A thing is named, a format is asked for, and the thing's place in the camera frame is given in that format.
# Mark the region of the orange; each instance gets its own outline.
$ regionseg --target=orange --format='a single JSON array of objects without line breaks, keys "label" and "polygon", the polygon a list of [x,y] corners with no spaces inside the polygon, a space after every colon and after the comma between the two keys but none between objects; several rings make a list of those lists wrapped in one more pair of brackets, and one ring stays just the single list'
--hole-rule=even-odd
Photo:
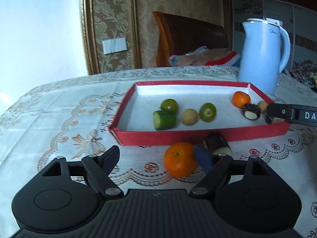
[{"label": "orange", "polygon": [[198,167],[194,146],[186,142],[171,145],[164,155],[164,166],[174,177],[186,177]]},{"label": "orange", "polygon": [[237,91],[233,94],[232,103],[235,107],[243,108],[245,104],[250,102],[251,98],[247,93]]}]

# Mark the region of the wooden chair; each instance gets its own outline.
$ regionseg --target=wooden chair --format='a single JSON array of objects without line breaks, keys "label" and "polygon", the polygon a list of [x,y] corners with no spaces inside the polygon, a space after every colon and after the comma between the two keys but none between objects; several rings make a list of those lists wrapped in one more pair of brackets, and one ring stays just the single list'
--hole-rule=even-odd
[{"label": "wooden chair", "polygon": [[224,28],[212,23],[162,12],[153,12],[160,35],[156,66],[170,66],[171,55],[184,55],[201,46],[227,48]]}]

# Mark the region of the kettle handle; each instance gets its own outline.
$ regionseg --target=kettle handle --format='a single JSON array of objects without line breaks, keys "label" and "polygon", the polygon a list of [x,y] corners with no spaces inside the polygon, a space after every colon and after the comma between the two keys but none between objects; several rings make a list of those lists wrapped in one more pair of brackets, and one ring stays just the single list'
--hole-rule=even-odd
[{"label": "kettle handle", "polygon": [[280,29],[281,29],[281,36],[283,39],[284,49],[283,49],[282,59],[280,62],[279,73],[281,73],[282,70],[284,70],[284,68],[286,67],[287,62],[289,60],[289,56],[291,54],[291,42],[289,40],[288,33],[284,28],[280,27]]}]

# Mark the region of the red tray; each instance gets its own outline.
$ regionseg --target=red tray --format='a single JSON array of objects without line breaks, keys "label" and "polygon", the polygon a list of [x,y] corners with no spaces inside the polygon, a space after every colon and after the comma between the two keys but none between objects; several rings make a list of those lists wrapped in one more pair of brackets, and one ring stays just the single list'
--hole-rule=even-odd
[{"label": "red tray", "polygon": [[[211,132],[220,132],[227,141],[252,140],[284,135],[289,123],[267,124],[265,114],[250,121],[241,110],[231,104],[235,91],[250,95],[251,103],[264,100],[274,103],[266,94],[250,83],[220,81],[158,81],[135,83],[123,98],[109,131],[120,145],[152,146],[171,145],[176,142],[197,144]],[[152,113],[159,110],[160,103],[174,98],[180,107],[178,118],[186,108],[199,111],[204,102],[217,108],[216,118],[205,123],[201,120],[192,126],[178,124],[175,129],[156,131]]]}]

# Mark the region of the kettle lid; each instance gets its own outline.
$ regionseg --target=kettle lid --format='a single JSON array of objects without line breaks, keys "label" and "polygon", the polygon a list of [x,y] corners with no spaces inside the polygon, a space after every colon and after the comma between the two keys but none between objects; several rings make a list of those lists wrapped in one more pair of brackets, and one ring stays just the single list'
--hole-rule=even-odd
[{"label": "kettle lid", "polygon": [[280,27],[279,25],[277,25],[276,23],[273,23],[273,22],[270,22],[270,21],[267,21],[267,20],[263,20],[263,19],[257,19],[257,18],[249,18],[247,19],[247,21],[259,21],[259,22],[262,22],[262,23],[265,23],[265,24],[270,24],[270,25],[273,25],[273,26],[277,26],[278,28]]}]

